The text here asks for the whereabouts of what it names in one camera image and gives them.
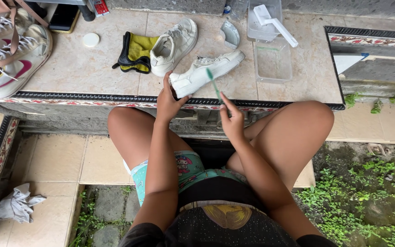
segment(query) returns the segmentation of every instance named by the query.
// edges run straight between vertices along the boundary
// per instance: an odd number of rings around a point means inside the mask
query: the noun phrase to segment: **smartphone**
[[[51,18],[48,28],[53,32],[72,33],[79,13],[78,5],[60,3]]]

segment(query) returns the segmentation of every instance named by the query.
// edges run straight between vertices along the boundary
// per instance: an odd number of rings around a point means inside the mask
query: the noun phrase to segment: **teal shorts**
[[[246,177],[238,172],[226,169],[225,166],[221,169],[205,170],[199,155],[193,151],[177,151],[175,152],[175,158],[178,166],[179,193],[199,181],[217,176],[232,178],[240,183],[247,184]],[[131,171],[140,205],[143,204],[145,196],[147,162],[148,160],[144,161]]]

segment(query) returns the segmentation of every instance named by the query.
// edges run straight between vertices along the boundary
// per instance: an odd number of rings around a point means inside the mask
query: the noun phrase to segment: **white bottle cap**
[[[93,32],[88,33],[83,37],[83,44],[87,47],[94,47],[98,45],[99,42],[100,37]]]

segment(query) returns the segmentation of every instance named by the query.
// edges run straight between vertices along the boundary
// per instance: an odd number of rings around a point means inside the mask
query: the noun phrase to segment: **green toothbrush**
[[[219,104],[225,104],[225,103],[223,102],[222,97],[220,96],[220,92],[219,92],[219,90],[217,89],[216,82],[215,82],[214,79],[213,79],[213,74],[211,73],[210,69],[209,69],[209,68],[206,68],[206,72],[207,72],[208,79],[210,79],[211,82],[213,82],[214,90],[216,91],[217,98],[219,99]],[[228,117],[231,117],[232,115],[231,115],[230,110],[228,110],[228,108],[227,108],[227,112],[228,112]]]

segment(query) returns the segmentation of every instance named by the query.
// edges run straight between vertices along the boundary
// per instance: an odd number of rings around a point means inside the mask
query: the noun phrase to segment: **yellow microfiber cloth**
[[[138,36],[131,32],[123,35],[123,49],[118,62],[112,66],[113,69],[120,66],[121,71],[148,74],[150,72],[150,50],[159,37]]]

